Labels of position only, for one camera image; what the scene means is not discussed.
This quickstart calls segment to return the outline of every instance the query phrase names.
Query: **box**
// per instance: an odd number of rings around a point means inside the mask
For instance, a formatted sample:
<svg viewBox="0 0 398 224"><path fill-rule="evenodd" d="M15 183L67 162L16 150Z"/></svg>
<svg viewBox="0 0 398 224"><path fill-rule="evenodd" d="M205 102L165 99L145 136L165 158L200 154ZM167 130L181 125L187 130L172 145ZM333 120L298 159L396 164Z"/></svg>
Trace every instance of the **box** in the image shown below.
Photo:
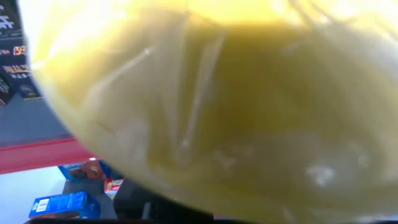
<svg viewBox="0 0 398 224"><path fill-rule="evenodd" d="M86 191L35 199L29 218L99 218L100 204Z"/></svg>
<svg viewBox="0 0 398 224"><path fill-rule="evenodd" d="M120 186L122 186L123 180L124 179L114 180L112 178L108 178L105 180L104 191L105 191L105 194L110 199L112 199L112 200L114 199L118 190L120 189Z"/></svg>
<svg viewBox="0 0 398 224"><path fill-rule="evenodd" d="M67 180L105 179L104 170L97 160L58 166Z"/></svg>
<svg viewBox="0 0 398 224"><path fill-rule="evenodd" d="M30 78L24 35L16 9L0 0L0 76L23 99L40 97Z"/></svg>
<svg viewBox="0 0 398 224"><path fill-rule="evenodd" d="M107 165L104 160L99 160L102 170L104 171L105 177L107 179L121 180L124 176L120 174L117 170L113 169L111 166Z"/></svg>
<svg viewBox="0 0 398 224"><path fill-rule="evenodd" d="M0 77L0 105L6 105L12 98L14 92L8 84Z"/></svg>
<svg viewBox="0 0 398 224"><path fill-rule="evenodd" d="M40 92L30 76L25 53L22 37L0 39L0 73L23 99L40 98Z"/></svg>

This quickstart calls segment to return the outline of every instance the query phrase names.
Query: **gray surface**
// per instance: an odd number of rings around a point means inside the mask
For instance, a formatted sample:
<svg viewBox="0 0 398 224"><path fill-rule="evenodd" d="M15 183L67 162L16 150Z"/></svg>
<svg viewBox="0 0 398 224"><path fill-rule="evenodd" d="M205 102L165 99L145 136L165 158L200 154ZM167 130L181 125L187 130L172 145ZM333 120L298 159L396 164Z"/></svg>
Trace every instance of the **gray surface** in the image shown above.
<svg viewBox="0 0 398 224"><path fill-rule="evenodd" d="M0 106L0 147L70 137L43 99L23 100L14 95Z"/></svg>

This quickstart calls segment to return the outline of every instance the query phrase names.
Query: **shelf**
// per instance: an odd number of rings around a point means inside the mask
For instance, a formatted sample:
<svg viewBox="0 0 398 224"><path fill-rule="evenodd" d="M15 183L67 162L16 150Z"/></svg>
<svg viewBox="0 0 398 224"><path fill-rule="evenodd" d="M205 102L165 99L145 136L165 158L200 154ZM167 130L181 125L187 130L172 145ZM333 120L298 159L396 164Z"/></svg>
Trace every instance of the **shelf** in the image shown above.
<svg viewBox="0 0 398 224"><path fill-rule="evenodd" d="M42 99L0 106L0 174L84 161L88 152Z"/></svg>

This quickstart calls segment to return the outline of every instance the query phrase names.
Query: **blue box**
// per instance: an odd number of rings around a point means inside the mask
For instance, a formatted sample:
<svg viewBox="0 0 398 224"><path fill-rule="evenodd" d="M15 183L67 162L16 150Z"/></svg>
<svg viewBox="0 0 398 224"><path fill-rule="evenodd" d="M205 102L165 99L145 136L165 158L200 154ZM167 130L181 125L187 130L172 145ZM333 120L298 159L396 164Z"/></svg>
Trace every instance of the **blue box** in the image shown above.
<svg viewBox="0 0 398 224"><path fill-rule="evenodd" d="M68 165L58 166L61 173L67 180L81 181L87 179L105 179L108 170L102 166L98 160L90 160L86 162L78 162Z"/></svg>
<svg viewBox="0 0 398 224"><path fill-rule="evenodd" d="M35 199L29 218L99 218L100 204L86 191Z"/></svg>
<svg viewBox="0 0 398 224"><path fill-rule="evenodd" d="M98 161L107 179L121 180L124 175L120 174L117 170L107 165L103 160Z"/></svg>

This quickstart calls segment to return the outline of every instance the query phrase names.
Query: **blurry yellow object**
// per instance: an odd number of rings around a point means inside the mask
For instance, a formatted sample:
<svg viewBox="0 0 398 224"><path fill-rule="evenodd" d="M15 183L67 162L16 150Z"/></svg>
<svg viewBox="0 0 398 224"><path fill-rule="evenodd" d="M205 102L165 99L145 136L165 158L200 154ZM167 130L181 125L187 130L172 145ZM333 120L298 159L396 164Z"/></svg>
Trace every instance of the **blurry yellow object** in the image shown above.
<svg viewBox="0 0 398 224"><path fill-rule="evenodd" d="M149 189L258 222L398 212L394 1L22 0L21 12L49 104Z"/></svg>

